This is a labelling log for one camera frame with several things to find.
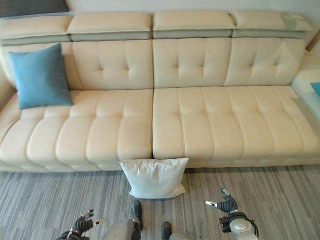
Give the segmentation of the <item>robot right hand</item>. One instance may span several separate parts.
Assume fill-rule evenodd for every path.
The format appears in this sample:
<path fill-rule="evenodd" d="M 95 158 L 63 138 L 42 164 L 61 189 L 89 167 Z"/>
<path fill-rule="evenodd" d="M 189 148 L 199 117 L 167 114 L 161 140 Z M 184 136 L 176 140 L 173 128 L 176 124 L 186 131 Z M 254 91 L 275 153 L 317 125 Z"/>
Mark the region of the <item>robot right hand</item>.
<path fill-rule="evenodd" d="M 239 212 L 238 205 L 236 200 L 232 197 L 230 192 L 225 188 L 220 188 L 220 192 L 222 194 L 223 201 L 214 202 L 206 200 L 205 204 L 209 207 L 216 208 L 224 213 L 232 214 L 235 212 Z"/>

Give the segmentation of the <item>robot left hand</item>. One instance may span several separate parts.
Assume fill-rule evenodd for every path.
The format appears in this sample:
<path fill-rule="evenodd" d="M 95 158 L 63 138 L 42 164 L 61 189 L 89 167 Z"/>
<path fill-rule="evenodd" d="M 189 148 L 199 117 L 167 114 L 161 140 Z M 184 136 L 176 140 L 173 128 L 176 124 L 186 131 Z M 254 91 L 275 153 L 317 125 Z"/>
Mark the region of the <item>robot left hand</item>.
<path fill-rule="evenodd" d="M 70 237 L 71 235 L 74 235 L 77 237 L 81 236 L 83 233 L 87 232 L 93 227 L 98 225 L 103 225 L 106 223 L 107 220 L 105 218 L 92 220 L 93 215 L 94 215 L 93 209 L 89 209 L 88 211 L 81 214 L 81 216 L 75 221 L 70 231 L 68 232 L 68 237 Z"/>

